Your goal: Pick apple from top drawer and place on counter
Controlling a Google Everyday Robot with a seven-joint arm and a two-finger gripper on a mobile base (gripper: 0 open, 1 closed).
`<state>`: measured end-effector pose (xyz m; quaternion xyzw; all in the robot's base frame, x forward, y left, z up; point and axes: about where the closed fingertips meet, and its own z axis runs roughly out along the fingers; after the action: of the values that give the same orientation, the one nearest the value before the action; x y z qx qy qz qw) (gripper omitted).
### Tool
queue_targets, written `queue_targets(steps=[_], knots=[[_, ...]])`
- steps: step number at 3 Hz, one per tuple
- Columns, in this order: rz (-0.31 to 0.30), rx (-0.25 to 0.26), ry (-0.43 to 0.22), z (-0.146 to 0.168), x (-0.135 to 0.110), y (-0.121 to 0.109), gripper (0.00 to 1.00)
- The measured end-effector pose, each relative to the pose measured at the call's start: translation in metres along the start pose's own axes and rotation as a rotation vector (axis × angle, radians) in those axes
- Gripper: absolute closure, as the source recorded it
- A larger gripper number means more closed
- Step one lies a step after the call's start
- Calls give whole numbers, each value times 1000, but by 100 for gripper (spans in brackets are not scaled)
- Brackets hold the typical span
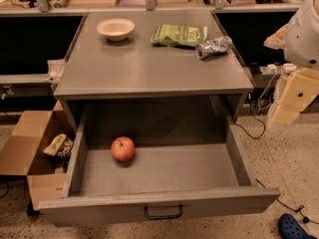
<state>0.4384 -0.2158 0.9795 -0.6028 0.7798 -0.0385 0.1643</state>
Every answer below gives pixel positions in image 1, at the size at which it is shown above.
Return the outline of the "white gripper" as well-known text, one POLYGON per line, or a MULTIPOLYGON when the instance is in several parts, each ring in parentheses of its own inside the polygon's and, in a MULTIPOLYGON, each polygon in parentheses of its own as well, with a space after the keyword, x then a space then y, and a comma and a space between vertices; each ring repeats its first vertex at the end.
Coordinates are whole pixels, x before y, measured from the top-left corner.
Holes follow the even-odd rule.
POLYGON ((289 20, 263 45, 278 50, 284 47, 287 62, 308 67, 293 72, 286 80, 283 93, 271 121, 290 125, 319 95, 319 0, 306 0, 289 20))

